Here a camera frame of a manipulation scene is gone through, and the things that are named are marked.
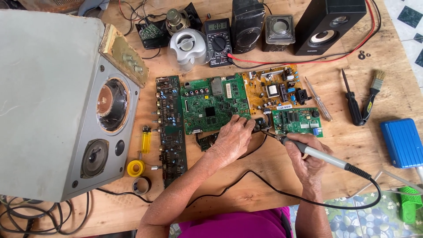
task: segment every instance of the yellow tape roll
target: yellow tape roll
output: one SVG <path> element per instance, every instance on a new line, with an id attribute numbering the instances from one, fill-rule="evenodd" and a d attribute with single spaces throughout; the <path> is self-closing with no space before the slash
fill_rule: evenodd
<path id="1" fill-rule="evenodd" d="M 146 165 L 141 160 L 134 160 L 128 164 L 126 171 L 131 177 L 138 177 L 140 176 L 144 170 L 146 169 Z"/>

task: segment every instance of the yellow power supply board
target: yellow power supply board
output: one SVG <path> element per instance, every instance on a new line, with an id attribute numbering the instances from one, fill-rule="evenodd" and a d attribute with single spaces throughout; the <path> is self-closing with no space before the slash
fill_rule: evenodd
<path id="1" fill-rule="evenodd" d="M 262 114 L 263 110 L 283 110 L 306 105 L 311 97 L 302 88 L 297 65 L 287 64 L 262 71 L 242 74 L 250 114 Z"/>

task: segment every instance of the green plastic holder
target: green plastic holder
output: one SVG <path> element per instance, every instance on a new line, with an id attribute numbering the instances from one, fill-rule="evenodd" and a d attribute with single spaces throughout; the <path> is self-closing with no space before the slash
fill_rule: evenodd
<path id="1" fill-rule="evenodd" d="M 418 194 L 419 192 L 411 187 L 399 188 L 398 191 L 408 194 Z M 400 216 L 403 222 L 413 224 L 416 221 L 416 210 L 423 207 L 420 195 L 401 194 Z"/>

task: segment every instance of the red wire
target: red wire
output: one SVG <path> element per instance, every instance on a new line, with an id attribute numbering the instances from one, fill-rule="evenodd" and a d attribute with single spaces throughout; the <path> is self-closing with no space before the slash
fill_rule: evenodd
<path id="1" fill-rule="evenodd" d="M 372 20 L 372 29 L 371 29 L 369 35 L 363 40 L 363 42 L 361 42 L 353 51 L 351 51 L 350 53 L 348 53 L 348 54 L 346 54 L 346 55 L 344 55 L 344 56 L 342 56 L 340 58 L 337 58 L 337 59 L 334 59 L 334 60 L 329 60 L 329 61 L 308 61 L 308 62 L 300 62 L 300 63 L 285 62 L 284 64 L 330 63 L 330 62 L 334 62 L 334 61 L 343 59 L 343 58 L 349 56 L 350 54 L 354 53 L 358 48 L 360 48 L 364 44 L 364 42 L 366 42 L 367 39 L 370 38 L 370 36 L 373 33 L 374 28 L 376 26 L 376 22 L 375 22 L 375 19 L 374 19 L 374 16 L 373 16 L 373 11 L 371 9 L 371 6 L 370 6 L 370 3 L 369 3 L 368 0 L 366 0 L 366 4 L 369 7 L 369 12 L 370 12 L 371 20 Z M 250 62 L 250 63 L 256 63 L 256 64 L 278 64 L 278 62 L 257 62 L 257 61 L 251 61 L 251 60 L 242 60 L 242 59 L 235 58 L 232 54 L 228 54 L 228 57 L 229 58 L 232 58 L 234 60 L 243 61 L 243 62 Z"/>
<path id="2" fill-rule="evenodd" d="M 122 15 L 125 17 L 124 12 L 122 11 L 122 7 L 121 7 L 121 0 L 118 0 L 118 3 L 119 3 L 119 9 L 121 10 Z"/>

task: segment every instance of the soldering iron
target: soldering iron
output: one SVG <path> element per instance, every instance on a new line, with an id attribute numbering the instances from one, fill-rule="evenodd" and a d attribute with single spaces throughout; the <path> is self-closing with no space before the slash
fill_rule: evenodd
<path id="1" fill-rule="evenodd" d="M 340 160 L 336 157 L 328 155 L 328 154 L 326 154 L 326 153 L 324 153 L 320 150 L 311 148 L 310 146 L 308 146 L 308 145 L 306 145 L 302 142 L 293 141 L 290 138 L 288 138 L 287 136 L 275 135 L 275 134 L 272 134 L 272 133 L 264 131 L 264 130 L 262 130 L 261 132 L 263 132 L 265 135 L 268 135 L 270 137 L 277 139 L 284 146 L 285 146 L 285 143 L 287 141 L 292 141 L 298 147 L 298 149 L 304 154 L 308 154 L 308 155 L 311 155 L 311 156 L 316 157 L 318 159 L 321 159 L 321 160 L 323 160 L 327 163 L 330 163 L 330 164 L 332 164 L 332 165 L 334 165 L 338 168 L 344 169 L 346 171 L 350 171 L 351 173 L 356 174 L 360 177 L 363 177 L 367 180 L 370 180 L 370 178 L 371 178 L 370 174 L 368 174 L 368 173 L 364 172 L 363 170 L 355 167 L 354 165 L 351 165 L 350 163 L 347 163 L 347 162 Z"/>

